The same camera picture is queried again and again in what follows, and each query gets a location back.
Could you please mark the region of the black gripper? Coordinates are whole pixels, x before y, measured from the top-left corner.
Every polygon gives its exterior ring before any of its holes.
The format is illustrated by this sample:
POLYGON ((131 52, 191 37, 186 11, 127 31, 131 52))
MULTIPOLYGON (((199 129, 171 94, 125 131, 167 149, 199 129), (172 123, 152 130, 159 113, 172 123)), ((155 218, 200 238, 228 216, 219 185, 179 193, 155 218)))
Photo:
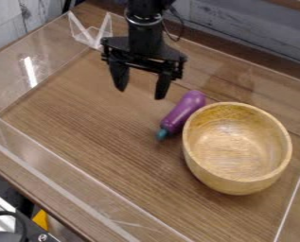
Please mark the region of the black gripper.
POLYGON ((160 74, 155 99, 164 99, 172 78, 183 78, 187 55, 165 43, 161 13, 152 17, 127 13, 125 18, 128 35, 103 38, 104 60, 109 65, 115 86, 121 92, 127 89, 131 67, 153 72, 160 74))

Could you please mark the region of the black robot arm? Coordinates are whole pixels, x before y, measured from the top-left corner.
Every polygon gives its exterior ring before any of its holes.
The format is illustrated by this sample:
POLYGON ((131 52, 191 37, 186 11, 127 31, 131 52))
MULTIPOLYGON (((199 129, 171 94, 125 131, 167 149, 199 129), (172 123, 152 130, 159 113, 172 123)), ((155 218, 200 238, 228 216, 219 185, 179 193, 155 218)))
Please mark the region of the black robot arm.
POLYGON ((129 69, 155 73, 155 98, 164 99, 172 82, 183 78, 187 55, 164 40, 164 12, 176 0, 128 0, 125 19, 128 35, 103 37, 103 60, 109 66, 116 88, 123 92, 129 83, 129 69))

